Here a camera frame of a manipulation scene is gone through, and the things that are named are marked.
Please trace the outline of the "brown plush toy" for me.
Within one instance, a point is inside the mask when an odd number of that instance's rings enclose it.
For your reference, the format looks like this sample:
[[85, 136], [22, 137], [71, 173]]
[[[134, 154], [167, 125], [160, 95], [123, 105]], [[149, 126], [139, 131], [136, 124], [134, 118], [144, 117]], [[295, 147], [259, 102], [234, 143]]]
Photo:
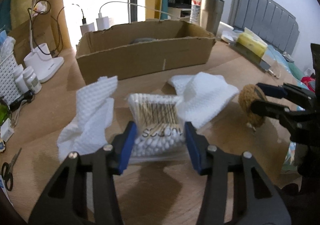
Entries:
[[239, 93], [238, 103], [242, 111], [246, 114], [247, 126], [253, 130], [261, 127], [265, 122], [265, 117], [259, 116], [251, 110], [251, 105], [256, 100], [267, 101], [262, 89], [253, 84], [245, 85]]

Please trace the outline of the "white cloth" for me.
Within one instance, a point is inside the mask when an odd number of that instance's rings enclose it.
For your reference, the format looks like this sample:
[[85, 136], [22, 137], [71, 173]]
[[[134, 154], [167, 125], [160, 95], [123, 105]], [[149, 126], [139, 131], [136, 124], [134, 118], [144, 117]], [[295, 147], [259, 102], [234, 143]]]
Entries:
[[100, 77], [76, 92], [76, 115], [63, 128], [58, 139], [60, 162], [70, 152], [87, 155], [107, 144], [105, 130], [113, 121], [114, 99], [118, 77]]
[[216, 117], [239, 93], [221, 75], [200, 72], [195, 75], [175, 75], [168, 83], [181, 98], [177, 106], [179, 117], [199, 129]]

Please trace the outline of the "cotton swab bag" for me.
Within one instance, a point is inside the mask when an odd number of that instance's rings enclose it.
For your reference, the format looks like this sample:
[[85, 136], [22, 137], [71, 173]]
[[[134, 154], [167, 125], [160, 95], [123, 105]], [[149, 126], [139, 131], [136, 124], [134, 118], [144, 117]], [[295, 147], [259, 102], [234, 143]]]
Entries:
[[182, 97], [132, 93], [127, 102], [137, 125], [131, 163], [179, 161], [185, 157], [184, 122], [178, 115]]

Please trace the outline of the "black smartphone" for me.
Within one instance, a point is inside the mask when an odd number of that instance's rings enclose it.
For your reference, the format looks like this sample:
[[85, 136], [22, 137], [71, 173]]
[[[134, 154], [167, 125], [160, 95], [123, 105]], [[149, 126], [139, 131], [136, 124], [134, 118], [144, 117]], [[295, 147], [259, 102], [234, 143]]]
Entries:
[[229, 47], [232, 50], [239, 53], [240, 55], [242, 55], [243, 57], [245, 57], [248, 61], [257, 66], [257, 68], [259, 68], [260, 70], [267, 72], [271, 68], [271, 66], [266, 61], [258, 57], [254, 52], [252, 52], [242, 44], [239, 44], [237, 42], [231, 43], [229, 44]]

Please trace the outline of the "yellow tissue pack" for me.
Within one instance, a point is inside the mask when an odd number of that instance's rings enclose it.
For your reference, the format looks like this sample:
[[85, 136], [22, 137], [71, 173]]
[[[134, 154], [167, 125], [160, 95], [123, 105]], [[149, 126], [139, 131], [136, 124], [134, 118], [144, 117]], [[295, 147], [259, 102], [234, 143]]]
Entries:
[[236, 42], [249, 49], [259, 58], [264, 56], [268, 47], [268, 44], [264, 42], [262, 38], [246, 27], [244, 31], [239, 34]]

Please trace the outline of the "black scissors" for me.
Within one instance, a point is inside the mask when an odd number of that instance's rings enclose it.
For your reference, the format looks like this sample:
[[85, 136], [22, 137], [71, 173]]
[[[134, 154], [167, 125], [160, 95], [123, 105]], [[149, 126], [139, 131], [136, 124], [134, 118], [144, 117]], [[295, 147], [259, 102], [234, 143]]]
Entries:
[[7, 191], [12, 191], [13, 188], [13, 167], [22, 151], [22, 148], [19, 149], [19, 151], [13, 156], [10, 163], [4, 162], [1, 168], [1, 177], [3, 178], [5, 188]]

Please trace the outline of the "grey bed headboard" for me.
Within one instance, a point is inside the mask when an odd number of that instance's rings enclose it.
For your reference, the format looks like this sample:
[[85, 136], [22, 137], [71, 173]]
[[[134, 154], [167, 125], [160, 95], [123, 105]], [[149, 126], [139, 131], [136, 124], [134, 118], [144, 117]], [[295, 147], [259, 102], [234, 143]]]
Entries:
[[299, 37], [296, 17], [273, 0], [232, 0], [228, 24], [253, 31], [281, 53], [292, 54]]

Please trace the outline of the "white plug adapter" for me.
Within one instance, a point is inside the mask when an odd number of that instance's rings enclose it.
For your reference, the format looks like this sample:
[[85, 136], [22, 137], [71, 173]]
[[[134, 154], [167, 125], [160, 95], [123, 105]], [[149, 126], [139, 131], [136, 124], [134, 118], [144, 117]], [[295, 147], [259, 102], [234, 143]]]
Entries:
[[11, 119], [8, 118], [1, 126], [1, 139], [7, 142], [14, 134], [14, 128], [11, 126]]

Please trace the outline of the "steel travel tumbler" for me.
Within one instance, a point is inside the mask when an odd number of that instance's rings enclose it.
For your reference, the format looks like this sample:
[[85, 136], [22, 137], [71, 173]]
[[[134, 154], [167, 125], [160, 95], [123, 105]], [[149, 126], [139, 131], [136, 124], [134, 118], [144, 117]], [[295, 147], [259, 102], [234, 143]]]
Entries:
[[200, 26], [216, 35], [223, 13], [224, 0], [201, 0]]

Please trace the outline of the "black flashlight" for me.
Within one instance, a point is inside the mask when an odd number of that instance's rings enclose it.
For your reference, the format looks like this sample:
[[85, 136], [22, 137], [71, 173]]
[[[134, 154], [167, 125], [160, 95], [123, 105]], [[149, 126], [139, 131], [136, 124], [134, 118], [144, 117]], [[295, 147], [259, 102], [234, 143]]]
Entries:
[[32, 90], [25, 92], [23, 95], [15, 99], [10, 105], [11, 112], [16, 111], [23, 103], [31, 103], [35, 97], [35, 93]]

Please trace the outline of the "white plastic basket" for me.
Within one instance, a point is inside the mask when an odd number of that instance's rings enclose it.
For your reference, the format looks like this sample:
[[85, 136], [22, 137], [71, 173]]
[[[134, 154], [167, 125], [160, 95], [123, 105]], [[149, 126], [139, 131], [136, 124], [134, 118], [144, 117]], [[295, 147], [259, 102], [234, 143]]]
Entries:
[[8, 105], [21, 96], [20, 91], [15, 83], [15, 78], [12, 75], [16, 66], [18, 66], [18, 64], [13, 52], [11, 52], [5, 59], [2, 60], [0, 66], [1, 98]]

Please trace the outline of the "white pill bottle right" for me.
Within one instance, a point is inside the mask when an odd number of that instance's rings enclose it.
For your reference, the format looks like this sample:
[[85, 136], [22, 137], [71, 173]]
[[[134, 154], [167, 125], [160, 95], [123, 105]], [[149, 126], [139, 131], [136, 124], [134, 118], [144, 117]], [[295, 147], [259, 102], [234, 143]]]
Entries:
[[28, 66], [23, 70], [23, 79], [26, 85], [32, 90], [35, 94], [38, 94], [42, 88], [42, 85], [34, 72], [34, 69], [31, 66]]

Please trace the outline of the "white pill bottle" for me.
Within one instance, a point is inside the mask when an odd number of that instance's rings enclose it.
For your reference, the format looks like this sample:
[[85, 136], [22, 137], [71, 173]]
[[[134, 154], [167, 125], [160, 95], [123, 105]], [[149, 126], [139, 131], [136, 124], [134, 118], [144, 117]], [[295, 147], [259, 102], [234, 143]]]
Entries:
[[29, 91], [29, 88], [23, 79], [23, 70], [24, 70], [24, 68], [23, 68], [22, 64], [19, 64], [14, 68], [14, 70], [12, 72], [15, 84], [16, 84], [21, 95], [23, 95]]
[[42, 85], [34, 72], [34, 69], [31, 66], [28, 66], [23, 70], [23, 79], [26, 85], [32, 90], [35, 94], [38, 94], [42, 88]]

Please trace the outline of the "white pill bottle left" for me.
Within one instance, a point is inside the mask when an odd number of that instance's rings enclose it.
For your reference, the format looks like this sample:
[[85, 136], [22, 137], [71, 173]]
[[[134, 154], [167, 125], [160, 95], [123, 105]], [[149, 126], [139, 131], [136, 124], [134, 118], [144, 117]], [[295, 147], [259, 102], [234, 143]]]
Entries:
[[16, 84], [21, 95], [23, 95], [29, 91], [29, 88], [23, 79], [23, 70], [24, 70], [24, 68], [23, 68], [22, 64], [19, 64], [14, 68], [14, 70], [12, 72], [15, 84]]

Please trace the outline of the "white desk lamp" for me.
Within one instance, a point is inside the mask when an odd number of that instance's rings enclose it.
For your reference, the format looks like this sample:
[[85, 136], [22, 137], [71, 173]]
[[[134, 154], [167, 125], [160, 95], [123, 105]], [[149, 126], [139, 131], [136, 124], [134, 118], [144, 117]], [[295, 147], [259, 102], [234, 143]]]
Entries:
[[33, 12], [36, 15], [41, 15], [44, 12], [38, 12], [35, 9], [37, 0], [33, 0], [31, 3], [31, 10], [28, 12], [30, 15], [29, 23], [29, 41], [30, 41], [30, 53], [24, 58], [24, 63], [27, 67], [31, 66], [35, 71], [40, 83], [47, 82], [63, 65], [63, 58], [53, 58], [52, 53], [49, 51], [46, 43], [37, 44], [34, 38], [33, 28]]

